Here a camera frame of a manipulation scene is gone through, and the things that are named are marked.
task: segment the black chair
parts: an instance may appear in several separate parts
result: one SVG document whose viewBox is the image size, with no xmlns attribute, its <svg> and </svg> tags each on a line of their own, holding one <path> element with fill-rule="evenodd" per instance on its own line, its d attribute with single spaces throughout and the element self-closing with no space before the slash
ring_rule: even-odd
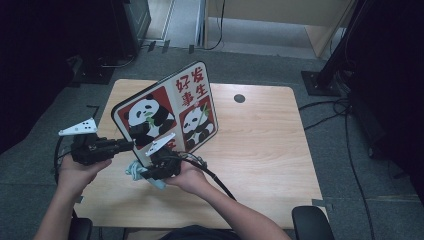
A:
<svg viewBox="0 0 424 240">
<path fill-rule="evenodd" d="M 299 206 L 292 210 L 297 240 L 334 240 L 325 214 L 315 206 Z M 88 218 L 72 218 L 69 240 L 89 240 L 93 222 Z"/>
</svg>

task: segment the gray carpet floor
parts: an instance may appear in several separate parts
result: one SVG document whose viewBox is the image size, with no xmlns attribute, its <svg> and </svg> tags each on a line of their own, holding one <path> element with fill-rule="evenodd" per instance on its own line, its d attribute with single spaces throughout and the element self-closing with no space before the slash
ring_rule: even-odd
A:
<svg viewBox="0 0 424 240">
<path fill-rule="evenodd" d="M 51 168 L 57 132 L 90 117 L 94 110 L 87 104 L 100 106 L 98 123 L 117 79 L 161 79 L 198 60 L 205 62 L 213 83 L 288 86 L 298 106 L 337 99 L 308 96 L 303 85 L 300 71 L 320 71 L 324 61 L 197 49 L 193 54 L 187 49 L 162 54 L 159 48 L 143 49 L 131 64 L 115 70 L 110 84 L 64 89 L 29 136 L 0 156 L 0 239 L 31 239 L 35 234 L 55 190 Z M 333 114 L 331 105 L 319 105 L 302 111 L 301 117 L 303 125 L 309 126 Z M 355 116 L 347 119 L 353 165 L 369 205 L 375 239 L 423 239 L 424 208 L 408 177 L 394 179 L 401 172 L 394 163 L 370 159 Z M 371 239 L 345 133 L 345 118 L 337 117 L 307 130 L 306 137 L 336 239 Z M 92 239 L 98 239 L 97 229 Z M 121 239 L 122 231 L 104 228 L 103 238 Z"/>
</svg>

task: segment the panda picture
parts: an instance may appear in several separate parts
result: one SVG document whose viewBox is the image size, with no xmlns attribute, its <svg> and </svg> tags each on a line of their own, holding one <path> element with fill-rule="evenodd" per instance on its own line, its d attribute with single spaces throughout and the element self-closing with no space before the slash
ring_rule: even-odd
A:
<svg viewBox="0 0 424 240">
<path fill-rule="evenodd" d="M 189 111 L 184 117 L 182 129 L 188 149 L 192 149 L 197 144 L 203 142 L 213 132 L 214 125 L 208 116 L 209 109 L 205 103 Z"/>
<path fill-rule="evenodd" d="M 174 114 L 161 106 L 152 94 L 134 104 L 124 117 L 128 120 L 129 135 L 135 145 L 141 147 L 169 131 L 175 123 Z"/>
</svg>

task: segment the forearm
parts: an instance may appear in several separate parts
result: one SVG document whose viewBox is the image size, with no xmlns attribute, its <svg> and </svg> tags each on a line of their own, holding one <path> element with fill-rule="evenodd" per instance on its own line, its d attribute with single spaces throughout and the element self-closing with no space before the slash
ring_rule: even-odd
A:
<svg viewBox="0 0 424 240">
<path fill-rule="evenodd" d="M 74 203 L 73 197 L 56 191 L 34 240 L 68 239 Z"/>
<path fill-rule="evenodd" d="M 210 186 L 198 196 L 207 201 L 243 239 L 290 239 L 271 219 L 229 198 Z"/>
</svg>

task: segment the hand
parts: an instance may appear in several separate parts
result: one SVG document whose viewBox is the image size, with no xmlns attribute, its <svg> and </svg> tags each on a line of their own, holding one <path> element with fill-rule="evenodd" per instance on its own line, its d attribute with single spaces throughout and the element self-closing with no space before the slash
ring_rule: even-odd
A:
<svg viewBox="0 0 424 240">
<path fill-rule="evenodd" d="M 84 166 L 74 162 L 71 155 L 63 158 L 59 169 L 58 191 L 70 194 L 70 197 L 81 196 L 84 188 L 94 180 L 97 173 L 112 163 L 111 159 Z"/>
<path fill-rule="evenodd" d="M 203 171 L 188 162 L 181 162 L 181 173 L 178 176 L 165 179 L 165 183 L 180 187 L 182 190 L 195 195 L 201 190 L 211 187 Z"/>
</svg>

